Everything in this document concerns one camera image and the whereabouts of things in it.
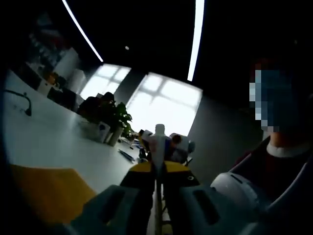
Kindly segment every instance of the black cable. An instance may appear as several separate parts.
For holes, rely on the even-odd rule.
[[[8,92],[8,93],[11,93],[11,94],[15,94],[15,95],[17,95],[17,96],[24,97],[25,99],[27,99],[27,100],[28,100],[28,103],[29,103],[29,106],[28,106],[28,109],[25,110],[25,113],[26,113],[26,115],[28,115],[28,116],[31,117],[31,101],[30,101],[30,99],[26,96],[26,93],[21,94],[21,93],[18,93],[18,92],[14,92],[14,91],[11,91],[11,90],[7,90],[7,89],[4,89],[3,92]]]

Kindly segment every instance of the ceiling light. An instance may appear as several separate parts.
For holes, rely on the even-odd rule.
[[[194,30],[194,40],[192,42],[191,58],[188,72],[188,81],[192,81],[198,52],[200,45],[200,38],[202,32],[202,23],[203,23],[203,12],[204,12],[204,0],[196,0],[196,14],[195,14],[195,30]]]
[[[72,20],[74,21],[74,23],[76,24],[77,28],[79,29],[79,31],[81,32],[81,34],[83,35],[84,39],[86,40],[86,42],[89,44],[89,46],[91,47],[91,49],[93,50],[93,52],[96,54],[96,56],[98,57],[98,59],[103,62],[103,59],[101,58],[101,56],[99,55],[99,53],[96,51],[96,49],[93,47],[93,45],[91,44],[91,42],[89,41],[88,37],[86,36],[86,34],[84,33],[83,29],[81,28],[81,26],[78,24],[75,16],[73,15],[73,12],[71,11],[71,9],[69,8],[67,1],[66,0],[62,0],[65,8],[67,9],[69,15],[72,17]]]

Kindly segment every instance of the yellow mat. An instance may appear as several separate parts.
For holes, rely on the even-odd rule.
[[[69,223],[96,193],[73,169],[41,169],[11,165],[27,202],[46,223]]]

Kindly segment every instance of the gray wall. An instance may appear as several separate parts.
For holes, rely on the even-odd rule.
[[[189,167],[198,180],[209,184],[257,146],[262,135],[248,116],[204,96],[188,135],[196,142]]]
[[[137,90],[141,81],[145,77],[145,73],[132,69],[114,93],[114,98],[117,104],[123,102],[125,105],[131,99],[133,93]]]

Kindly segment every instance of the yellow object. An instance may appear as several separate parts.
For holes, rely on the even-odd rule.
[[[181,172],[181,171],[190,171],[190,169],[180,163],[175,163],[171,161],[164,161],[166,165],[166,170],[170,172]]]
[[[137,172],[150,172],[151,171],[151,163],[144,162],[134,165],[129,171],[137,171]]]
[[[11,165],[27,203],[48,223],[69,223],[96,193],[74,169],[41,169]]]

